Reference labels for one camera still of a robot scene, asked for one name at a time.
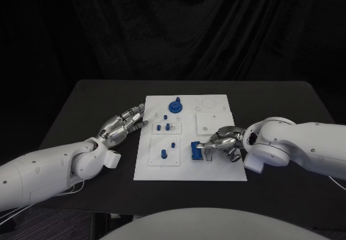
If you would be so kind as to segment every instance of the white plastic panel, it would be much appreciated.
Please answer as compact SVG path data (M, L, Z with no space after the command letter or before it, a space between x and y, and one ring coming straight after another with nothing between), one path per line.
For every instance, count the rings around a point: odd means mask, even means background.
M172 113L169 104L178 97L181 97L182 111ZM218 117L218 121L214 122L215 126L211 127L214 132L208 135L198 135L196 113L211 113L212 116L215 113L225 114L220 115L224 117ZM136 181L247 181L244 162L232 163L230 157L220 151L212 151L212 162L207 162L204 150L204 160L199 160L198 163L192 161L192 142L207 143L221 127L235 125L227 95L147 96L143 120L149 121L149 125L140 130L133 177ZM181 123L181 134L155 134L153 128L158 127L155 123ZM170 137L179 137L181 164L178 166L150 165L152 138ZM156 152L158 158L162 157L162 149Z
M234 126L232 113L228 112L198 112L196 113L196 134L208 135L209 137L217 133L220 128Z
M162 158L162 150L166 150L168 158ZM179 166L181 165L181 138L179 137L152 137L150 166Z
M153 134L160 134L160 135L182 134L182 123L179 123L179 122L156 122L153 124Z

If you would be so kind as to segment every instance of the black backdrop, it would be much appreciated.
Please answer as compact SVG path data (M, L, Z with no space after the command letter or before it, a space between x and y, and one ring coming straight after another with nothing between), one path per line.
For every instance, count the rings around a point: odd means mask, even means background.
M346 124L345 10L343 0L3 3L2 135L22 143L3 142L2 162L39 147L81 79L309 81Z

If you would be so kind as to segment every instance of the blue object in gripper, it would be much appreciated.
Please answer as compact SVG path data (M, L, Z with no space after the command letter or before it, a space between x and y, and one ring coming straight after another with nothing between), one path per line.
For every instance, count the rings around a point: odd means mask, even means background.
M182 109L183 109L183 105L181 103L181 98L178 97L176 100L169 104L168 109L172 113L178 114Z
M198 148L199 141L191 143L192 160L204 160L202 150Z
M166 150L165 150L165 149L160 151L160 157L162 157L163 159L168 158L168 153L166 153Z

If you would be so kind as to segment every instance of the dark gray table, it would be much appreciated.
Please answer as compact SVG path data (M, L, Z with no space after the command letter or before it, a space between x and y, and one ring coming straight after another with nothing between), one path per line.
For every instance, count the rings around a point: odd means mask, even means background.
M204 94L227 94L234 122L244 128L277 116L296 123L333 123L306 82L83 80L41 149L94 137L107 119L145 103L149 95ZM299 225L346 229L346 191L294 162L287 167L266 165L263 174L247 170L248 182L134 181L139 141L136 132L116 148L121 153L117 169L104 167L81 192L38 205L132 215L192 207L227 208Z

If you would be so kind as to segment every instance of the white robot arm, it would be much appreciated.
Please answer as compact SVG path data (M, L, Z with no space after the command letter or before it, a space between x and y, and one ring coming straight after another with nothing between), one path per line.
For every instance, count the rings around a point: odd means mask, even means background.
M270 117L247 129L222 127L209 142L196 147L207 150L207 155L208 148L218 149L232 162L241 159L235 150L245 149L244 166L257 173L263 173L264 164L283 167L293 160L309 171L346 180L345 136L343 125L296 124L283 117Z
M97 137L25 154L0 166L0 211L36 204L77 183L97 176L103 166L114 169L121 155L110 150L145 125L145 104L114 116Z

